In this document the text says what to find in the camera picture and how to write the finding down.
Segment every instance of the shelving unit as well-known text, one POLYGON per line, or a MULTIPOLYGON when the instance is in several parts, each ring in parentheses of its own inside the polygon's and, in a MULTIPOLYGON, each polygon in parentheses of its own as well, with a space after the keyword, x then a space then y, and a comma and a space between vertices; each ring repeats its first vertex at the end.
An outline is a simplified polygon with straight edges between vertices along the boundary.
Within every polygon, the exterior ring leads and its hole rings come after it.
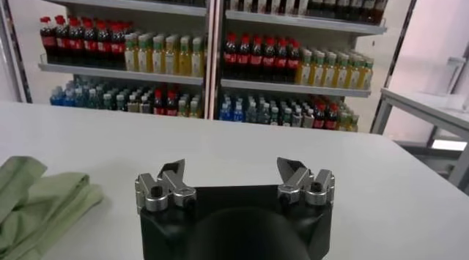
POLYGON ((120 8, 147 12, 159 12, 176 15, 190 15, 204 17, 207 9, 204 7, 191 7, 180 4, 167 4, 158 1, 145 0, 44 0, 56 4, 82 4, 95 7, 120 8))
POLYGON ((259 14, 233 10, 226 11, 226 19, 236 21, 250 21, 256 23, 269 23, 273 25, 347 31, 360 35, 383 34, 386 31, 386 27, 383 26, 351 23, 348 21, 331 20, 327 18, 289 17, 285 15, 259 14))
POLYGON ((297 94, 322 94, 330 96, 346 96, 346 97, 368 97, 371 92, 362 89, 338 89, 316 86, 303 86, 287 83, 269 83, 258 81, 238 81, 232 79, 221 79, 221 86, 225 88, 236 89, 254 89, 260 91, 271 92, 291 92, 297 94))

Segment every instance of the bottle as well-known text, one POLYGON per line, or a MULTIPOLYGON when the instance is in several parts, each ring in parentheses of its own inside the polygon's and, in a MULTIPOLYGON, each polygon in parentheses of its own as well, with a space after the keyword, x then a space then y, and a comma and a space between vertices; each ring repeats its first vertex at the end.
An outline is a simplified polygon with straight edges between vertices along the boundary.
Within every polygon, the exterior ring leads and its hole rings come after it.
POLYGON ((348 19, 349 6, 350 0, 337 0, 336 18, 341 18, 342 20, 348 19))
POLYGON ((241 44, 239 47, 239 51, 237 52, 237 64, 236 64, 236 71, 238 78, 247 78, 248 77, 248 63, 249 63, 249 55, 250 55, 250 44, 249 44, 249 36, 244 34, 241 37, 241 44))
POLYGON ((272 116, 270 117, 270 125, 278 125, 278 108, 272 107, 272 116))
POLYGON ((287 66, 287 41, 281 38, 278 41, 277 55, 274 61, 274 80, 278 82, 285 82, 287 78, 286 66, 287 66))
POLYGON ((270 14, 278 15, 280 13, 280 1, 272 0, 270 3, 270 14))
POLYGON ((376 0, 364 0, 363 6, 360 12, 360 21, 373 23, 373 16, 372 11, 374 9, 374 5, 376 4, 376 0))
POLYGON ((312 128, 314 124, 314 110, 308 109, 303 117, 303 128, 312 128))
POLYGON ((224 48, 224 77, 233 78, 236 76, 237 46, 236 35, 228 33, 224 48))
POLYGON ((267 12, 267 0, 257 0, 257 12, 262 14, 267 12))
POLYGON ((292 109, 285 108, 284 116, 282 118, 282 126, 292 126, 292 109))
POLYGON ((70 18, 70 30, 68 38, 70 41, 70 54, 72 62, 82 64, 84 57, 84 30, 80 28, 80 23, 76 18, 70 18))
POLYGON ((349 21, 358 21, 360 20, 360 12, 365 0, 350 0, 349 8, 349 21))
POLYGON ((179 74, 190 76, 192 75, 192 53, 189 46, 189 42, 191 41, 191 37, 184 36, 181 38, 181 51, 179 57, 179 74))
POLYGON ((97 52, 101 67, 111 66, 111 34, 104 21, 97 22, 97 52))
POLYGON ((192 76, 197 78, 204 77, 204 59, 202 54, 202 38, 196 37, 192 40, 193 53, 192 53, 192 76))
POLYGON ((56 33, 55 29, 50 25, 51 18, 49 17, 42 17, 40 19, 41 22, 41 40, 43 42, 43 46, 45 49, 45 53, 47 54, 48 62, 56 62, 57 57, 57 40, 56 40, 56 33))
POLYGON ((337 0, 324 0, 324 4, 322 6, 322 17, 324 18, 335 18, 335 9, 336 9, 336 1, 337 0))
POLYGON ((336 58, 337 55, 334 52, 328 52, 327 61, 322 71, 321 86, 332 87, 332 80, 336 71, 336 58))
POLYGON ((336 66, 336 71, 332 80, 333 88, 343 89, 345 87, 345 78, 347 77, 347 66, 349 56, 347 54, 339 54, 339 62, 336 66))
POLYGON ((388 0, 376 0, 374 9, 372 10, 372 22, 379 25, 383 19, 384 11, 388 5, 388 0))
POLYGON ((122 26, 113 23, 111 26, 111 60, 117 69, 125 68, 125 37, 122 33, 122 26))
POLYGON ((274 47, 275 41, 272 37, 267 38, 267 45, 264 48, 262 55, 262 77, 265 81, 272 81, 273 63, 275 60, 276 50, 274 47))

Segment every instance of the red label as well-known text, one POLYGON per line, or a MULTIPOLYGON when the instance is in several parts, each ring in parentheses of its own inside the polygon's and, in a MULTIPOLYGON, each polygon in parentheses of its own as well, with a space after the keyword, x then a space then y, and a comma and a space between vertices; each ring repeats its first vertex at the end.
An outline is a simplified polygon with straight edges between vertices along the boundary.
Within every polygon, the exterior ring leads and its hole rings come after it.
POLYGON ((326 121, 325 122, 325 128, 326 129, 335 130, 336 126, 337 126, 337 122, 333 122, 333 121, 326 121))
POLYGON ((235 63, 236 62, 236 54, 224 54, 225 62, 228 63, 235 63))
POLYGON ((262 63, 262 56, 251 56, 252 65, 260 65, 262 63))
POLYGON ((299 61, 288 60, 288 62, 287 62, 287 67, 288 67, 289 69, 297 69, 299 64, 300 64, 299 61))
POLYGON ((45 47, 55 47, 57 46, 57 41, 55 37, 43 37, 43 45, 45 47))
POLYGON ((315 120, 314 121, 313 128, 321 129, 323 127, 324 127, 324 121, 322 121, 322 120, 315 120))
POLYGON ((67 38, 57 38, 59 48, 70 48, 70 41, 67 38))
POLYGON ((70 40, 70 48, 77 51, 82 50, 83 40, 70 40))
POLYGON ((262 63, 263 63, 264 66, 268 66, 268 67, 273 66, 273 57, 272 58, 264 58, 262 60, 262 63))
POLYGON ((99 52, 111 52, 111 44, 107 42, 98 42, 97 49, 99 52))
POLYGON ((285 64, 287 64, 286 59, 276 59, 276 67, 285 67, 285 64))
POLYGON ((97 51, 97 42, 95 42, 95 41, 85 41, 85 49, 87 51, 97 51))
POLYGON ((238 55, 237 63, 238 64, 247 64, 249 61, 249 55, 238 55))

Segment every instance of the soda bottle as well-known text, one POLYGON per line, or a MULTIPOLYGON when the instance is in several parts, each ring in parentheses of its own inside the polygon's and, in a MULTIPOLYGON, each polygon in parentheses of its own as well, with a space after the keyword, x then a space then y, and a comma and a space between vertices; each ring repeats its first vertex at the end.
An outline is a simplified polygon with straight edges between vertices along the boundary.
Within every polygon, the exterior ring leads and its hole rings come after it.
POLYGON ((372 10, 372 22, 379 25, 383 19, 384 10, 388 5, 388 0, 376 0, 374 9, 372 10))
POLYGON ((350 0, 337 0, 336 18, 348 19, 350 0))
POLYGON ((272 37, 267 38, 267 44, 262 55, 262 76, 265 81, 272 81, 273 66, 275 61, 276 50, 275 41, 272 37))
POLYGON ((309 15, 319 17, 322 15, 322 5, 324 0, 309 0, 309 15))
POLYGON ((241 37, 241 45, 237 53, 237 76, 239 78, 247 77, 250 49, 249 36, 244 34, 243 37, 241 37))
POLYGON ((336 9, 337 0, 324 0, 322 17, 324 18, 335 18, 335 9, 336 9))
POLYGON ((349 8, 349 21, 358 21, 360 20, 360 12, 365 0, 350 0, 349 8))
POLYGON ((249 58, 249 75, 250 79, 259 79, 262 66, 262 39, 254 35, 254 42, 251 48, 249 58))
POLYGON ((287 56, 287 41, 281 38, 274 61, 274 79, 276 81, 284 82, 286 79, 285 67, 287 65, 287 56))
POLYGON ((47 54, 48 62, 56 62, 57 57, 57 40, 55 29, 50 25, 51 18, 43 17, 40 19, 41 22, 41 40, 47 54))
POLYGON ((236 35, 228 34, 228 40, 224 49, 224 73, 225 78, 233 78, 236 75, 237 47, 236 35))
POLYGON ((99 65, 101 67, 110 67, 111 55, 111 34, 106 28, 104 21, 97 21, 97 53, 99 65))
POLYGON ((68 37, 70 40, 72 62, 82 64, 84 60, 84 30, 80 28, 80 22, 76 18, 70 18, 68 37))
POLYGON ((363 22, 373 23, 372 11, 374 9, 374 4, 376 0, 364 0, 363 6, 361 8, 360 20, 363 22))

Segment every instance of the juice bottle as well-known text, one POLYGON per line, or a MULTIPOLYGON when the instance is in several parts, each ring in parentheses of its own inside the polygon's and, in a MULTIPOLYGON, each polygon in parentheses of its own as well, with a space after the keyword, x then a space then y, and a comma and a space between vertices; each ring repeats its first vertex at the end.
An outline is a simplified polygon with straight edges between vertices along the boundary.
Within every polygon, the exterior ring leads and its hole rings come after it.
POLYGON ((345 87, 345 79, 347 77, 349 56, 347 54, 340 53, 339 62, 336 66, 334 73, 334 79, 332 80, 332 87, 343 89, 345 87))
POLYGON ((163 43, 164 34, 153 37, 153 72, 157 74, 164 74, 166 72, 163 43))
POLYGON ((41 40, 47 54, 47 59, 49 62, 57 61, 57 40, 55 29, 50 25, 51 18, 43 17, 40 19, 41 22, 41 40))
POLYGON ((197 78, 204 77, 204 59, 202 54, 202 38, 196 37, 192 40, 192 76, 197 78))
POLYGON ((188 35, 181 38, 181 52, 179 57, 179 74, 190 76, 192 74, 192 53, 189 47, 191 37, 188 35))
POLYGON ((328 52, 327 60, 322 71, 321 86, 332 87, 332 80, 336 71, 336 58, 337 55, 334 52, 328 52))
POLYGON ((303 50, 303 59, 301 66, 299 66, 296 77, 296 84, 308 85, 309 74, 311 72, 311 51, 303 50))

